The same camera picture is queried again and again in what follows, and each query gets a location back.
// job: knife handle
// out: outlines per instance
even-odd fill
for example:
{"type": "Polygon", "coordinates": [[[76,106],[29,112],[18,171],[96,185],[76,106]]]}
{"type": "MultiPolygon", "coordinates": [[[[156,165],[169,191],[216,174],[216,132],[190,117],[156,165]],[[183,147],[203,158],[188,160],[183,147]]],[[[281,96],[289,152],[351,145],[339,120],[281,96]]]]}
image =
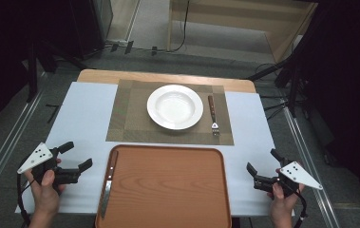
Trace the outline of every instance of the knife handle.
{"type": "Polygon", "coordinates": [[[115,164],[117,162],[117,157],[118,157],[118,151],[113,151],[112,158],[111,158],[111,164],[107,171],[107,176],[106,176],[107,181],[112,181],[112,175],[114,174],[114,168],[115,168],[115,164]]]}
{"type": "Polygon", "coordinates": [[[210,107],[210,115],[212,115],[213,122],[216,122],[216,111],[215,111],[215,102],[213,101],[213,96],[208,96],[209,107],[210,107]]]}

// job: placemat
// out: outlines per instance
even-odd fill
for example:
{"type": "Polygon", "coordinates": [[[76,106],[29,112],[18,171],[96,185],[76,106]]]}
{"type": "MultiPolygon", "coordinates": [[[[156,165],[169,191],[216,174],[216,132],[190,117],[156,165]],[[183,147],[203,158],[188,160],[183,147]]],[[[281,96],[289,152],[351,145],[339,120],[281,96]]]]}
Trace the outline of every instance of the placemat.
{"type": "Polygon", "coordinates": [[[212,148],[117,145],[111,191],[97,228],[230,228],[224,163],[212,148]]]}
{"type": "Polygon", "coordinates": [[[106,135],[110,142],[234,145],[230,118],[221,85],[189,85],[201,98],[203,114],[193,126],[170,130],[156,124],[147,112],[147,100],[157,88],[172,85],[120,80],[106,135]],[[213,95],[220,136],[212,134],[208,96],[213,95]]]}

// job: hand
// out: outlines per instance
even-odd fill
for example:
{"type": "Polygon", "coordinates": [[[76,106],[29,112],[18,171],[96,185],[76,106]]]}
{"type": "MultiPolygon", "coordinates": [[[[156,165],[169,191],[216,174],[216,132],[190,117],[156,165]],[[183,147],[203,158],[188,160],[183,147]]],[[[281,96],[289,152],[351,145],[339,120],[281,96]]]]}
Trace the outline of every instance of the hand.
{"type": "MultiPolygon", "coordinates": [[[[34,197],[35,210],[31,219],[30,227],[50,227],[53,218],[59,210],[59,195],[53,189],[52,184],[55,180],[55,173],[48,170],[43,176],[41,185],[37,181],[33,181],[34,177],[31,170],[25,173],[31,184],[31,193],[34,197]]],[[[59,190],[62,192],[65,185],[60,185],[59,190]]]]}
{"type": "MultiPolygon", "coordinates": [[[[299,184],[299,190],[304,189],[304,184],[299,184]]],[[[271,204],[271,220],[275,228],[291,228],[292,227],[292,211],[295,203],[298,201],[296,194],[291,194],[287,198],[284,197],[283,189],[280,184],[273,185],[273,193],[268,193],[273,198],[271,204]]]]}

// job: knife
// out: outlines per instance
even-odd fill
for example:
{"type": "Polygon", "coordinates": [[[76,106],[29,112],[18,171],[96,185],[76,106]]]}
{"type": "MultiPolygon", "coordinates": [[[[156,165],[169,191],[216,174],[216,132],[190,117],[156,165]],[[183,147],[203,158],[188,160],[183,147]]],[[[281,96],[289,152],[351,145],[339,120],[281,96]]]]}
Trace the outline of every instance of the knife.
{"type": "Polygon", "coordinates": [[[111,191],[111,186],[112,186],[112,176],[114,174],[115,165],[117,163],[117,158],[118,158],[118,151],[115,150],[112,152],[112,158],[110,160],[110,163],[108,164],[109,167],[107,167],[108,170],[107,170],[106,183],[105,183],[105,189],[104,189],[103,201],[102,201],[102,219],[103,220],[105,217],[106,207],[108,206],[109,193],[111,191]]]}

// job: white tablecloth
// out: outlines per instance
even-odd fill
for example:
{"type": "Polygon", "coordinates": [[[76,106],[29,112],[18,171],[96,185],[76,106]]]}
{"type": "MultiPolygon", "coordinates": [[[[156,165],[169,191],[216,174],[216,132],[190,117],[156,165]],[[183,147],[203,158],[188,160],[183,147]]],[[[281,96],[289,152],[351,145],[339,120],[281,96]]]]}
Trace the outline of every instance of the white tablecloth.
{"type": "MultiPolygon", "coordinates": [[[[75,144],[73,149],[59,156],[63,160],[61,167],[77,168],[77,165],[85,160],[93,160],[93,166],[82,174],[79,182],[68,185],[62,194],[61,213],[97,213],[109,152],[115,145],[124,144],[105,141],[117,87],[108,84],[72,83],[49,133],[46,141],[48,148],[69,141],[75,144]]],[[[226,92],[226,100],[234,146],[171,145],[218,149],[224,157],[232,216],[267,216],[271,200],[265,192],[254,189],[253,178],[245,168],[250,162],[258,175],[274,177],[275,169],[279,166],[270,154],[275,146],[261,101],[258,94],[241,92],[226,92]]],[[[29,189],[23,199],[26,210],[32,213],[34,202],[29,189]]]]}

